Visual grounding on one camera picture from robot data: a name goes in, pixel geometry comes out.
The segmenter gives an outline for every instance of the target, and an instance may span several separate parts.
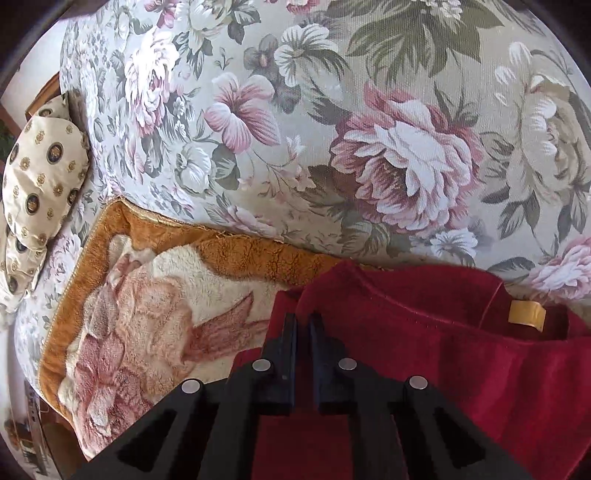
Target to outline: clothing tag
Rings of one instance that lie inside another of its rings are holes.
[[[544,330],[545,308],[536,301],[513,300],[509,310],[509,323],[529,325],[539,332]]]

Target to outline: red garment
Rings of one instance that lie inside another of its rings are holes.
[[[543,333],[510,324],[511,300],[479,270],[343,262],[279,293],[267,337],[287,312],[303,326],[318,311],[352,358],[385,377],[426,377],[536,480],[566,479],[591,445],[591,331],[564,307],[547,309]],[[298,359],[295,412],[260,421],[253,480],[352,478],[347,419],[314,412],[309,360]]]

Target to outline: bed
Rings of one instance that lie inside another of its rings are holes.
[[[70,21],[60,81],[92,167],[16,313],[38,392],[56,308],[120,196],[382,267],[481,268],[591,319],[591,89],[528,11],[112,0]]]

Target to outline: triangular cutout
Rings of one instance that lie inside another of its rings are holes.
[[[452,464],[460,469],[484,460],[485,451],[442,408],[435,409],[435,420]]]
[[[119,460],[143,472],[151,472],[176,416],[174,410],[164,410],[162,415],[121,449],[117,456]]]

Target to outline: round metal pin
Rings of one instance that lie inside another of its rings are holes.
[[[185,382],[183,382],[183,386],[181,387],[181,389],[185,393],[195,393],[200,388],[201,383],[199,383],[197,380],[186,380]]]
[[[357,362],[352,358],[341,358],[339,360],[339,368],[341,370],[355,370],[357,368]]]
[[[425,388],[427,388],[427,385],[429,385],[427,379],[425,377],[421,377],[420,375],[415,375],[414,377],[411,377],[408,383],[415,390],[425,390]]]
[[[271,362],[266,358],[259,358],[252,363],[252,369],[257,372],[266,372],[271,368]]]

